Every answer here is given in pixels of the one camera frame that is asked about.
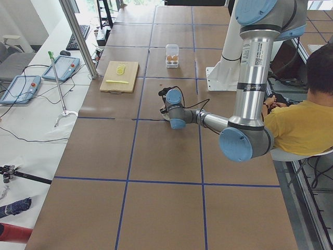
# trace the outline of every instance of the red cylinder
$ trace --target red cylinder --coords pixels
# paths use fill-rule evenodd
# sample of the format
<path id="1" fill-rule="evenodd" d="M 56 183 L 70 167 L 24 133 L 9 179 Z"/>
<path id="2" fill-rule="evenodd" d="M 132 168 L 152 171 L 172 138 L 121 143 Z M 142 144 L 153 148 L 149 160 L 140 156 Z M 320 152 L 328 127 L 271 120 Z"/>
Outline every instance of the red cylinder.
<path id="1" fill-rule="evenodd" d="M 0 223 L 0 241 L 24 243 L 30 238 L 32 229 Z"/>

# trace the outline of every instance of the yellow shirt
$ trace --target yellow shirt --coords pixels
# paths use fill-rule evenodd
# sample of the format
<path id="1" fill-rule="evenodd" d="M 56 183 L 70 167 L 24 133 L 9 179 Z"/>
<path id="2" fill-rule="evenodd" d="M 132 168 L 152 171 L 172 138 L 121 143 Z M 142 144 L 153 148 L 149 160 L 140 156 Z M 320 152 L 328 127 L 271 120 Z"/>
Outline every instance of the yellow shirt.
<path id="1" fill-rule="evenodd" d="M 274 108 L 265 117 L 274 146 L 297 155 L 315 155 L 333 146 L 333 107 L 310 101 Z"/>

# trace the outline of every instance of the person's hand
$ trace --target person's hand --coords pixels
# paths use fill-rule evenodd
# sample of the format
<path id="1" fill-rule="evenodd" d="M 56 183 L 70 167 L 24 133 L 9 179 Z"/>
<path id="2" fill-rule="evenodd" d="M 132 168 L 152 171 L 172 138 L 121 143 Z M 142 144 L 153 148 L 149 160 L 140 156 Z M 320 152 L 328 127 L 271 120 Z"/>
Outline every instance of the person's hand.
<path id="1" fill-rule="evenodd" d="M 288 107 L 288 106 L 285 103 L 273 103 L 272 108 L 276 108 L 276 107 L 283 108 L 283 107 Z"/>
<path id="2" fill-rule="evenodd" d="M 276 102 L 276 97 L 275 95 L 273 95 L 272 97 L 267 98 L 264 103 L 268 106 L 272 106 L 275 102 Z"/>

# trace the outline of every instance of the blue electronic device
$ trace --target blue electronic device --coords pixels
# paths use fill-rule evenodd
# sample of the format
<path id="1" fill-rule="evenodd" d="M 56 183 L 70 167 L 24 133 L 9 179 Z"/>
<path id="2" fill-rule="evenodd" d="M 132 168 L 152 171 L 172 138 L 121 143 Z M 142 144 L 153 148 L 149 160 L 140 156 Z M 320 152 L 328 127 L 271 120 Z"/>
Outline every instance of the blue electronic device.
<path id="1" fill-rule="evenodd" d="M 37 91 L 40 76 L 15 76 L 0 99 L 0 104 L 26 104 Z"/>
<path id="2" fill-rule="evenodd" d="M 54 63 L 59 81 L 65 82 L 74 74 L 80 65 L 80 59 L 76 57 L 60 55 L 55 59 Z M 56 81 L 52 65 L 47 68 L 45 73 L 42 75 L 42 78 L 50 81 Z"/>

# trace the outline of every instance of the wooden cutting board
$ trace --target wooden cutting board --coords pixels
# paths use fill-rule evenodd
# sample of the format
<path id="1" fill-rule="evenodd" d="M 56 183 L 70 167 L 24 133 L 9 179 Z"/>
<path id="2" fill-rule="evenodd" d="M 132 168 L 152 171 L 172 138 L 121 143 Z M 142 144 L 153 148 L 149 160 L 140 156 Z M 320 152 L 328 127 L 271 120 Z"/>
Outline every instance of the wooden cutting board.
<path id="1" fill-rule="evenodd" d="M 124 74 L 117 74 L 119 64 L 125 65 Z M 137 61 L 110 61 L 99 90 L 102 92 L 132 93 L 138 69 L 139 63 Z M 108 83 L 107 80 L 128 83 Z"/>

